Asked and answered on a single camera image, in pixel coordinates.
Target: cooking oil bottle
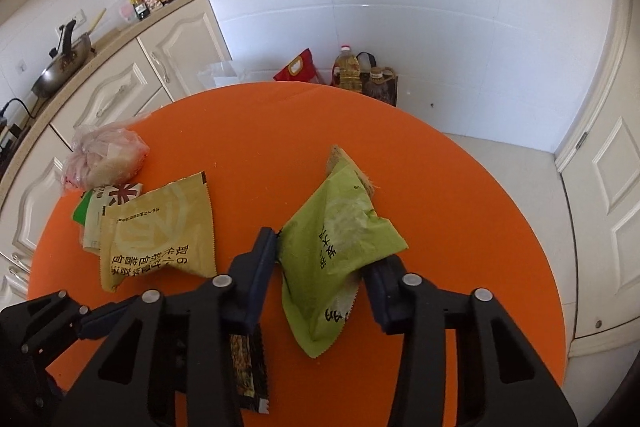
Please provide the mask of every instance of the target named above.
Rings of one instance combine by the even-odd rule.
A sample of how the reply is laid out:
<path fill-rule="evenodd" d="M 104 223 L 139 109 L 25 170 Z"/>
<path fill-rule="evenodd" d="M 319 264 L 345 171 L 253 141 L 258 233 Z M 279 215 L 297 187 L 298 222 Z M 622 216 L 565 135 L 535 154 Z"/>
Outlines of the cooking oil bottle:
<path fill-rule="evenodd" d="M 340 47 L 340 55 L 335 59 L 332 77 L 334 86 L 350 91 L 362 92 L 360 63 L 351 51 L 351 46 L 348 44 L 343 44 Z"/>

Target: wall socket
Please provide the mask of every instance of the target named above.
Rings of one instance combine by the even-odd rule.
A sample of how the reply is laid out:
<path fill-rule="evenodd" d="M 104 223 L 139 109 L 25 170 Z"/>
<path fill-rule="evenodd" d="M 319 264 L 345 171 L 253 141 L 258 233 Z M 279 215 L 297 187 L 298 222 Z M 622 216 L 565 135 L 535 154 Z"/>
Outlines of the wall socket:
<path fill-rule="evenodd" d="M 76 20 L 76 26 L 74 27 L 74 31 L 76 31 L 80 26 L 82 26 L 85 22 L 86 22 L 86 15 L 84 14 L 84 10 L 79 9 L 78 12 L 76 12 L 76 14 L 73 16 L 73 19 Z M 58 38 L 60 38 L 60 34 L 62 33 L 60 31 L 60 26 L 66 26 L 66 24 L 70 21 L 71 19 L 67 19 L 66 21 L 64 21 L 61 25 L 56 27 L 56 36 Z"/>

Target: round table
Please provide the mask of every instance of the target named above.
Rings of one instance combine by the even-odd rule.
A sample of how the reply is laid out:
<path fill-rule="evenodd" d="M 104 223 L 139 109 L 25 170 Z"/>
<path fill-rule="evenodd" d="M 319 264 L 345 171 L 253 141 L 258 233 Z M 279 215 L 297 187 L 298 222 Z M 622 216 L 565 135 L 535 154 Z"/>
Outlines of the round table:
<path fill-rule="evenodd" d="M 144 192 L 206 172 L 220 273 L 250 250 L 260 227 L 279 230 L 286 223 L 324 180 L 330 146 L 340 145 L 376 186 L 378 214 L 407 241 L 400 254 L 407 270 L 450 291 L 489 288 L 561 383 L 564 323 L 542 248 L 500 185 L 427 124 L 333 87 L 265 82 L 190 96 L 131 128 L 151 149 L 134 179 Z M 66 289 L 95 308 L 149 288 L 171 295 L 202 283 L 165 268 L 105 293 L 98 257 L 82 251 L 71 220 L 78 201 L 77 193 L 62 196 L 47 223 L 33 259 L 30 298 Z M 386 426 L 402 337 L 382 333 L 364 289 L 336 343 L 315 360 L 289 330 L 278 268 L 261 325 L 270 414 L 244 411 L 245 425 Z M 454 425 L 456 358 L 449 333 L 445 425 Z M 71 386 L 97 346 L 77 342 L 49 367 L 62 387 Z"/>

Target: red bag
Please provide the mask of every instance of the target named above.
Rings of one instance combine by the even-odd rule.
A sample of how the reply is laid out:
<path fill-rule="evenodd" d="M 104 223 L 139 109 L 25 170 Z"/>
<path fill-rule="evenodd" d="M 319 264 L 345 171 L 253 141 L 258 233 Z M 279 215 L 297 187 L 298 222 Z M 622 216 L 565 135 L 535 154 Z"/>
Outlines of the red bag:
<path fill-rule="evenodd" d="M 277 73 L 273 80 L 279 82 L 311 82 L 312 84 L 322 84 L 318 77 L 318 72 L 314 66 L 313 58 L 309 48 L 294 58 L 289 66 Z"/>

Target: door hinge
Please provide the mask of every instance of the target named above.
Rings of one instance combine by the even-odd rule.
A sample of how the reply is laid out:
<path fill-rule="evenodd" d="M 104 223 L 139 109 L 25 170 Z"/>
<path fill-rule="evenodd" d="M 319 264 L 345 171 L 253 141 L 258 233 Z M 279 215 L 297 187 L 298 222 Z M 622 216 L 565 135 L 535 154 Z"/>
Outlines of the door hinge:
<path fill-rule="evenodd" d="M 585 131 L 584 133 L 582 133 L 582 136 L 580 136 L 578 143 L 575 144 L 575 150 L 578 150 L 580 149 L 580 147 L 582 147 L 582 144 L 584 143 L 584 141 L 587 139 L 588 136 L 589 136 L 588 131 Z"/>

